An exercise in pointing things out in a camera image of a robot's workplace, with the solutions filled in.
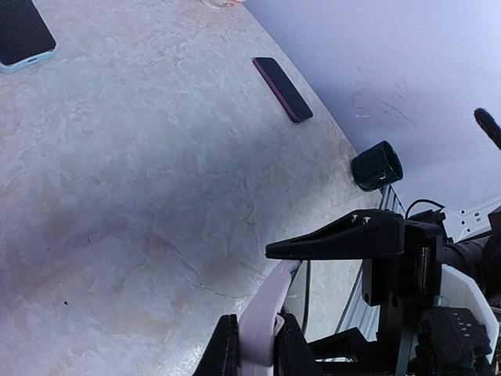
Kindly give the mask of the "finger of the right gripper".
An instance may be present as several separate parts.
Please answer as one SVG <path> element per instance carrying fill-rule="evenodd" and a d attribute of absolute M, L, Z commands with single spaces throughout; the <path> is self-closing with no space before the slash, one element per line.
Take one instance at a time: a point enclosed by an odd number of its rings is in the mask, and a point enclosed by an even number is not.
<path fill-rule="evenodd" d="M 324 261 L 392 259 L 404 253 L 405 222 L 388 210 L 352 211 L 303 236 L 268 244 L 268 259 Z"/>

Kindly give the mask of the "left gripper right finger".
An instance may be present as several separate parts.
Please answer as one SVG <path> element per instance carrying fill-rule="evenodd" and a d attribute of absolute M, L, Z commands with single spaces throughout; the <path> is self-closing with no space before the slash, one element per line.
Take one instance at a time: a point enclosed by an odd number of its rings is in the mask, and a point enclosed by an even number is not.
<path fill-rule="evenodd" d="M 294 315 L 282 315 L 283 326 L 276 336 L 276 375 L 323 375 Z"/>

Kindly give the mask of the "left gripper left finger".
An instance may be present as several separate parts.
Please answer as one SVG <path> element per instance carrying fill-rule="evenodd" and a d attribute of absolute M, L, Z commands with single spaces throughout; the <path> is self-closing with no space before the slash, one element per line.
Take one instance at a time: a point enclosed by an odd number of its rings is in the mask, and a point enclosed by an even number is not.
<path fill-rule="evenodd" d="M 237 376 L 238 351 L 237 316 L 223 315 L 218 320 L 193 376 Z"/>

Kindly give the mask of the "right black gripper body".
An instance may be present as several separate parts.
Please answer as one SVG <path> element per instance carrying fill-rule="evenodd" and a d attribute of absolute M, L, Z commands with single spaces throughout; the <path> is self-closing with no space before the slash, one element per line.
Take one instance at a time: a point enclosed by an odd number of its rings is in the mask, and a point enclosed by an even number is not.
<path fill-rule="evenodd" d="M 362 262 L 362 297 L 379 308 L 378 341 L 411 339 L 422 312 L 432 305 L 440 273 L 437 253 L 443 245 L 440 226 L 406 220 L 397 240 L 384 240 L 398 252 Z"/>

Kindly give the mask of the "pink clear phone case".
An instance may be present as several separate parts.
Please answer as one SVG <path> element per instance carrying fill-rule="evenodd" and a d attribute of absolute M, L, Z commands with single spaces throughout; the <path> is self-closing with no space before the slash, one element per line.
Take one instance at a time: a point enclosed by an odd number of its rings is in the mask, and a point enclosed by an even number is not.
<path fill-rule="evenodd" d="M 279 315 L 300 261 L 282 260 L 259 287 L 239 321 L 239 375 L 272 375 L 276 336 L 284 319 Z"/>

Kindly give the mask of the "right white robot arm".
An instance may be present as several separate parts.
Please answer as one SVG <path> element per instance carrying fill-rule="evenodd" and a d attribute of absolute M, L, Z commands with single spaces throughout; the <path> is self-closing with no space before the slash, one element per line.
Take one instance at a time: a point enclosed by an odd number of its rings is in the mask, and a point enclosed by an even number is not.
<path fill-rule="evenodd" d="M 482 237 L 453 242 L 445 235 L 445 214 L 424 211 L 405 218 L 380 209 L 353 211 L 306 235 L 268 244 L 269 259 L 362 261 L 362 296 L 380 309 L 377 339 L 396 338 L 404 314 L 415 322 L 442 298 L 442 267 L 471 278 L 487 302 L 500 301 L 500 217 L 489 216 Z"/>

